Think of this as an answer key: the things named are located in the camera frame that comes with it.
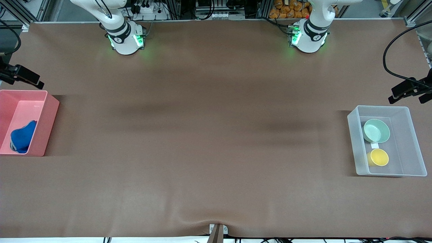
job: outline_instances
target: transparent plastic bin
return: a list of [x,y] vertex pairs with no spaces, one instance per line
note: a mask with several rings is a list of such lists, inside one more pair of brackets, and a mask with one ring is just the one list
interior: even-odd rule
[[[378,144],[389,156],[386,166],[368,166],[366,154],[372,151],[372,147],[364,140],[362,127],[369,119],[380,119],[390,128],[388,141]],[[357,106],[348,115],[348,125],[358,175],[427,175],[410,110],[407,107]]]
[[[45,154],[60,102],[45,90],[0,90],[0,156],[34,156]],[[10,134],[37,121],[29,149],[17,153],[10,149]]]

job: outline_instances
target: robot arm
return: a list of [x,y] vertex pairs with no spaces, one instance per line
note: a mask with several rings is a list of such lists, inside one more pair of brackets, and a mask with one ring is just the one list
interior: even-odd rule
[[294,25],[299,26],[296,40],[292,42],[299,50],[306,53],[318,51],[324,44],[327,30],[335,17],[332,5],[351,5],[362,0],[309,0],[312,13],[308,19],[302,19]]
[[126,0],[71,0],[97,18],[108,33],[112,47],[120,54],[129,55],[144,47],[143,27],[126,21],[118,8]]

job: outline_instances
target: brown tablecloth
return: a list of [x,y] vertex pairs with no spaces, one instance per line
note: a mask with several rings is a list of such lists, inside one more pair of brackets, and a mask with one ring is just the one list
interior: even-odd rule
[[[357,176],[346,116],[388,105],[402,20],[335,21],[314,54],[265,21],[32,24],[11,63],[61,102],[45,157],[0,158],[1,237],[432,237],[432,176]],[[391,70],[424,77],[414,32]],[[31,89],[24,84],[2,88]],[[432,102],[411,110],[432,171]]]

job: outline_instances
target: black cable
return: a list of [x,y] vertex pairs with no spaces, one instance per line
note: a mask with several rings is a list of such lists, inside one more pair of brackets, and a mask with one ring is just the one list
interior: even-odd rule
[[282,24],[275,23],[275,22],[271,21],[269,18],[266,18],[266,17],[257,17],[257,19],[265,19],[265,20],[267,20],[267,22],[269,22],[270,24],[272,24],[274,26],[278,26],[279,25],[280,27],[286,27],[286,28],[288,28],[288,25],[282,25]]
[[429,85],[426,85],[426,84],[424,84],[424,83],[422,83],[422,82],[419,82],[419,81],[417,81],[417,80],[413,80],[413,79],[411,79],[411,78],[404,77],[404,76],[402,76],[402,75],[395,74],[394,72],[390,71],[390,70],[387,68],[387,64],[385,63],[385,56],[387,55],[387,51],[388,51],[388,49],[390,48],[390,46],[391,46],[391,45],[393,44],[393,42],[395,42],[399,37],[403,36],[405,33],[409,32],[409,31],[411,31],[411,30],[413,30],[413,29],[419,28],[419,27],[421,27],[421,26],[424,26],[424,25],[427,25],[427,24],[430,24],[430,23],[432,23],[432,20],[429,20],[429,21],[424,22],[424,23],[422,23],[422,24],[419,24],[419,25],[416,25],[416,26],[414,26],[414,27],[411,27],[411,28],[405,30],[404,32],[398,34],[398,35],[397,35],[393,40],[391,40],[391,42],[387,45],[387,47],[386,47],[385,50],[384,50],[384,54],[383,54],[383,56],[382,56],[382,64],[383,64],[383,66],[384,66],[384,69],[385,69],[389,74],[391,74],[391,75],[393,75],[393,76],[395,76],[395,77],[398,77],[398,78],[404,79],[404,80],[409,80],[409,81],[411,81],[411,82],[414,82],[414,83],[416,83],[416,84],[418,84],[418,85],[421,85],[421,86],[423,86],[423,87],[425,87],[425,88],[428,88],[428,89],[432,89],[432,87],[430,87]]
[[110,243],[110,242],[111,242],[111,239],[112,239],[112,237],[104,237],[104,243],[105,243],[105,240],[107,240],[106,243]]
[[6,13],[6,9],[0,6],[0,14],[1,14],[0,19],[3,18],[5,13]]
[[176,19],[178,19],[178,17],[181,17],[181,15],[177,15],[177,14],[173,13],[167,6],[165,6],[165,4],[162,3],[162,5],[166,10],[168,10],[168,12],[170,12],[170,14],[174,15]]
[[129,20],[132,20],[132,17],[129,14],[129,10],[126,7],[124,7],[124,9],[126,10],[127,17],[129,18]]
[[[104,2],[104,0],[101,0],[102,1],[102,3],[104,4],[104,6],[105,6],[105,8],[106,8],[106,10],[108,11],[108,13],[109,13],[109,18],[110,19],[112,19],[112,14],[111,14],[111,11],[109,10],[109,8],[107,7],[107,5],[105,4],[105,2]],[[99,2],[98,2],[98,0],[95,0],[95,2],[97,3],[97,5],[99,6],[99,8],[101,8],[102,9],[102,6],[99,4]]]
[[18,44],[16,45],[16,47],[12,51],[4,53],[4,55],[6,56],[6,55],[9,55],[9,54],[16,52],[21,47],[21,38],[16,33],[16,31],[14,29],[12,29],[8,24],[6,24],[3,20],[0,19],[0,23],[2,23],[4,26],[6,26],[6,28],[10,29],[10,31],[12,31],[15,34],[16,38],[18,39]]
[[214,0],[212,0],[212,4],[213,4],[213,10],[212,10],[212,5],[210,4],[209,5],[209,14],[207,14],[207,16],[204,18],[204,19],[200,19],[200,18],[198,18],[195,14],[194,14],[194,7],[191,5],[191,2],[192,2],[193,0],[190,0],[189,1],[189,5],[191,6],[191,8],[190,8],[190,13],[191,13],[191,16],[194,18],[194,19],[197,19],[197,20],[206,20],[206,19],[208,19],[208,18],[210,18],[212,15],[213,15],[213,13],[215,12],[215,1]]
[[282,33],[284,33],[285,35],[292,35],[292,34],[290,34],[290,33],[288,33],[288,32],[285,32],[285,31],[280,27],[280,25],[277,23],[277,20],[276,20],[276,19],[274,19],[274,21],[276,22],[277,27],[279,28],[280,31],[282,31]]
[[364,242],[364,243],[384,243],[385,241],[388,241],[388,240],[412,240],[412,241],[415,241],[415,242],[417,242],[417,243],[426,243],[426,242],[424,242],[424,239],[421,239],[421,238],[405,238],[405,237],[390,237],[390,238],[386,238],[386,239],[379,239],[379,238],[376,238],[376,239],[358,239],[358,240],[360,240],[361,242]]

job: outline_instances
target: blue cloth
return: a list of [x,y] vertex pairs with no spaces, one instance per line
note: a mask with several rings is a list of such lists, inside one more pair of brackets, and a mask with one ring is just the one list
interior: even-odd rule
[[26,153],[29,150],[35,128],[36,121],[31,121],[25,127],[13,130],[10,134],[10,149],[18,153]]

